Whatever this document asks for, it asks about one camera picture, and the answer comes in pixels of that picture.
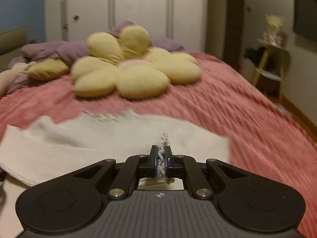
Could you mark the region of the white bin with dark clothes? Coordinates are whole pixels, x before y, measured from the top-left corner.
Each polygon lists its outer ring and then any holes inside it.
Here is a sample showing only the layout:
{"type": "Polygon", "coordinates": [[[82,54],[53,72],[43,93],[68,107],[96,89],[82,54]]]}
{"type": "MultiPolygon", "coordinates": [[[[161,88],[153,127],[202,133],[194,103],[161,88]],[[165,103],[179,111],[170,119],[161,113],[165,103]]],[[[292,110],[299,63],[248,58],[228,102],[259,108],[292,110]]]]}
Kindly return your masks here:
{"type": "Polygon", "coordinates": [[[260,46],[257,49],[247,48],[242,57],[241,75],[249,82],[252,83],[256,70],[261,62],[265,46],[260,46]]]}

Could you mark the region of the purple blanket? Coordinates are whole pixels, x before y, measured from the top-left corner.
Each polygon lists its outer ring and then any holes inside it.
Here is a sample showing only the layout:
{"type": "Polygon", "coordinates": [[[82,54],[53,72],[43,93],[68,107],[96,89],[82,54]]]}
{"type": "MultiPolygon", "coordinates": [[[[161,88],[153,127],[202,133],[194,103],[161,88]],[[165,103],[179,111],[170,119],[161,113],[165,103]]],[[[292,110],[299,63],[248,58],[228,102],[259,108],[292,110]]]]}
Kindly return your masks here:
{"type": "MultiPolygon", "coordinates": [[[[130,25],[135,25],[133,22],[125,21],[108,33],[115,38],[119,37],[120,31],[130,25]]],[[[168,38],[152,38],[152,46],[167,50],[168,52],[184,52],[185,48],[179,42],[168,38]]],[[[88,56],[88,48],[84,40],[79,41],[50,41],[40,44],[24,45],[21,49],[21,57],[11,60],[7,69],[11,69],[16,63],[42,62],[47,59],[60,59],[67,66],[72,64],[80,57],[88,56]]]]}

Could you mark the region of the yellow-legged side table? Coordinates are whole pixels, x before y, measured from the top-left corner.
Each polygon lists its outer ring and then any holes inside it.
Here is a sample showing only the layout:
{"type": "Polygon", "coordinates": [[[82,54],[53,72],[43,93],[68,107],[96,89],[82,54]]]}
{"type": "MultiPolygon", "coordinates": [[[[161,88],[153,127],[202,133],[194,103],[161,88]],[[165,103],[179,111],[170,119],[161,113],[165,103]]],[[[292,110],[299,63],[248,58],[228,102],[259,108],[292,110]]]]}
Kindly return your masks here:
{"type": "Polygon", "coordinates": [[[265,46],[265,51],[258,67],[255,68],[255,75],[251,84],[252,86],[257,86],[260,77],[278,82],[278,95],[281,101],[284,91],[284,79],[291,62],[290,52],[282,46],[273,45],[263,39],[258,39],[258,42],[265,46]]]}

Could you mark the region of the white wardrobe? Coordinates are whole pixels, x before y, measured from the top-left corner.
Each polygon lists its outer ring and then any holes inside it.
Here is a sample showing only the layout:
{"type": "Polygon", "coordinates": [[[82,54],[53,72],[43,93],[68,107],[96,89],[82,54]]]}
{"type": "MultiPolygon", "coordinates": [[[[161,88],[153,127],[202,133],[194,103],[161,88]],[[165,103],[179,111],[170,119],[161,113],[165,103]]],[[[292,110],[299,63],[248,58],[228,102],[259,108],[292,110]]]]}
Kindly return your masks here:
{"type": "Polygon", "coordinates": [[[206,0],[45,0],[48,41],[84,40],[127,21],[188,51],[204,49],[206,0]]]}

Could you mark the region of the pink plush toy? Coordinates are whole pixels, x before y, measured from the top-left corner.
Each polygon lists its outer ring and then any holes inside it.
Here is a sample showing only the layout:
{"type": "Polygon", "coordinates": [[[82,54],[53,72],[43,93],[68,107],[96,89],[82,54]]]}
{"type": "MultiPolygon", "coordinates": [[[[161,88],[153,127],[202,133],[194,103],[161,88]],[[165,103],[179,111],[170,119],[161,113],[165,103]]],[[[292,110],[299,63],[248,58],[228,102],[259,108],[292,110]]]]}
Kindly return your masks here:
{"type": "Polygon", "coordinates": [[[1,72],[1,97],[12,94],[24,87],[29,80],[26,70],[27,63],[16,63],[11,69],[1,72]]]}

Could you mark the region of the wall-mounted black television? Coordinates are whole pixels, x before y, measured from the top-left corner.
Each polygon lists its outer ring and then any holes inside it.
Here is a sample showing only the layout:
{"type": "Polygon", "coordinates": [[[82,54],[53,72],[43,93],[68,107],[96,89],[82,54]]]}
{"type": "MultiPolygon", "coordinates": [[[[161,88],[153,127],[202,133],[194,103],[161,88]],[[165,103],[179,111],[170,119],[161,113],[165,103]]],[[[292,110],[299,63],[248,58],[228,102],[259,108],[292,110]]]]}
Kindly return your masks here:
{"type": "Polygon", "coordinates": [[[317,0],[294,0],[293,31],[303,38],[316,41],[317,0]]]}

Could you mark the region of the yellow bouquet decoration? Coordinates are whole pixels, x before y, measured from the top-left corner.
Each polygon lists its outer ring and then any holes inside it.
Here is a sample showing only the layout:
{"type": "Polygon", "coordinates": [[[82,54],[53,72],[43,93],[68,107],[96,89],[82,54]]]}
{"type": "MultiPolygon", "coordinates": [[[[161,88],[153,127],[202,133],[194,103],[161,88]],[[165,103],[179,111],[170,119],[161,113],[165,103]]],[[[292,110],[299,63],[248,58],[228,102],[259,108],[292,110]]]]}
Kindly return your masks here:
{"type": "Polygon", "coordinates": [[[274,46],[280,46],[279,39],[281,38],[279,33],[282,29],[285,18],[276,16],[273,14],[266,14],[267,30],[263,32],[263,39],[274,46]]]}

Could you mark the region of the pink ribbed bedspread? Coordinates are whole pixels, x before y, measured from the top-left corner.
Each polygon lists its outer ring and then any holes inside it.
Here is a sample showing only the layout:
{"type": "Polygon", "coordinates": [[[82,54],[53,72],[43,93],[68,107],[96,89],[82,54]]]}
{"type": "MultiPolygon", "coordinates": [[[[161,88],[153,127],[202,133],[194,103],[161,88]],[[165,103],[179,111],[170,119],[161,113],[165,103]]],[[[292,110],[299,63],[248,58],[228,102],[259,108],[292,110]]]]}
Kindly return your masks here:
{"type": "Polygon", "coordinates": [[[155,99],[130,102],[116,93],[100,99],[79,99],[68,76],[22,88],[1,99],[1,131],[7,125],[26,128],[47,115],[55,122],[82,110],[117,114],[131,109],[183,119],[230,138],[231,164],[285,183],[306,202],[299,231],[316,237],[316,144],[292,118],[249,84],[233,68],[204,53],[194,53],[201,81],[172,85],[155,99]]]}

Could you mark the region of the white knitted garment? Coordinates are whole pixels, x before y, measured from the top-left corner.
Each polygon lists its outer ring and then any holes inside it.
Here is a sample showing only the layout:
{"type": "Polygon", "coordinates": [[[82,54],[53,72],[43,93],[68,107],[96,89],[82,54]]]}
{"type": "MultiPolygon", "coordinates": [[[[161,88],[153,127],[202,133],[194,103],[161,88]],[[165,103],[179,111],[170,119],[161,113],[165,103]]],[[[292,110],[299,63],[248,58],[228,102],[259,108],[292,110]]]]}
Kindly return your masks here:
{"type": "Polygon", "coordinates": [[[185,120],[159,115],[81,113],[56,124],[48,116],[27,129],[7,126],[1,140],[1,168],[28,186],[71,173],[107,158],[124,162],[149,154],[163,139],[174,154],[198,162],[216,158],[229,162],[229,138],[185,120]]]}

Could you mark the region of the small yellow pillow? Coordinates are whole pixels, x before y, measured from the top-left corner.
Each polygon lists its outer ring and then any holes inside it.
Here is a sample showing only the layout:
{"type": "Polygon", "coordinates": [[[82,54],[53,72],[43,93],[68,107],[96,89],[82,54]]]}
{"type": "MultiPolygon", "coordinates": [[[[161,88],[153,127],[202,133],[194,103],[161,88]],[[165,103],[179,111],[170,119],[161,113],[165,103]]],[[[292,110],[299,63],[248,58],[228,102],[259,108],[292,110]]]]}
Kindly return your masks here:
{"type": "Polygon", "coordinates": [[[60,59],[48,59],[29,66],[26,74],[39,81],[54,80],[69,73],[70,68],[60,59]]]}

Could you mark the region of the yellow flower-shaped cushion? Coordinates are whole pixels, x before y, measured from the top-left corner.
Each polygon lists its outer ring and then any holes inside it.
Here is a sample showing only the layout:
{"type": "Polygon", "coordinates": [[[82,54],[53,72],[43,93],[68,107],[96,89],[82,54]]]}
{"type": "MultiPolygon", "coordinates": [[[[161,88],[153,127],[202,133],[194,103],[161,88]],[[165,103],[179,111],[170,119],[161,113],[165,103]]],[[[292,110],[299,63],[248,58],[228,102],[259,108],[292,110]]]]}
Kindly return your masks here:
{"type": "Polygon", "coordinates": [[[74,93],[81,98],[117,91],[126,99],[148,99],[162,95],[172,84],[193,84],[201,78],[193,56],[153,47],[150,33],[139,25],[123,27],[117,38],[93,33],[86,45],[89,55],[77,59],[70,71],[74,93]]]}

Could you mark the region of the book on floor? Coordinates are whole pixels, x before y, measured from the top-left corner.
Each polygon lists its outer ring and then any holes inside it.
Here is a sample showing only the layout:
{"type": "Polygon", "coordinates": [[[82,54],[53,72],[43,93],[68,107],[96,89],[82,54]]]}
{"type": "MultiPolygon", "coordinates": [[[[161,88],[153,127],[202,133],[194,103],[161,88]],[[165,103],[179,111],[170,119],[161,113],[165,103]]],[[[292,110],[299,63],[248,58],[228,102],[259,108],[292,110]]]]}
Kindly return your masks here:
{"type": "Polygon", "coordinates": [[[289,117],[292,117],[292,114],[290,114],[290,112],[288,112],[288,110],[286,110],[286,108],[284,106],[282,106],[281,104],[279,103],[274,103],[274,106],[280,110],[280,112],[282,112],[283,114],[289,116],[289,117]]]}

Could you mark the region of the dark wooden door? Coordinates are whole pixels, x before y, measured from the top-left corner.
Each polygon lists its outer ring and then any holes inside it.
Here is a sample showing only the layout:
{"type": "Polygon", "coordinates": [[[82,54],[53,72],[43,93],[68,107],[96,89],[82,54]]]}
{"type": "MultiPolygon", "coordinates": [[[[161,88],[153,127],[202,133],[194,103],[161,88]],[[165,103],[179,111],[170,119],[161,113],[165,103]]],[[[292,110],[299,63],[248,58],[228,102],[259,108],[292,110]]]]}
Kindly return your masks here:
{"type": "Polygon", "coordinates": [[[222,59],[237,72],[240,71],[243,23],[244,0],[227,0],[225,44],[222,59]]]}

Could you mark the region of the grey-green headboard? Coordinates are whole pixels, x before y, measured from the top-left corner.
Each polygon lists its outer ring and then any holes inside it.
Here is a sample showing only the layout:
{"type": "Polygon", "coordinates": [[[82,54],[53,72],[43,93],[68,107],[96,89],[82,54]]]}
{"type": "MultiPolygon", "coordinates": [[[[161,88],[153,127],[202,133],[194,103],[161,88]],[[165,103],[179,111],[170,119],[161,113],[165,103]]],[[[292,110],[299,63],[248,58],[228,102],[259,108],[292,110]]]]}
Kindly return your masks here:
{"type": "Polygon", "coordinates": [[[27,44],[27,29],[20,27],[1,33],[1,71],[5,71],[12,59],[21,57],[21,48],[27,44]]]}

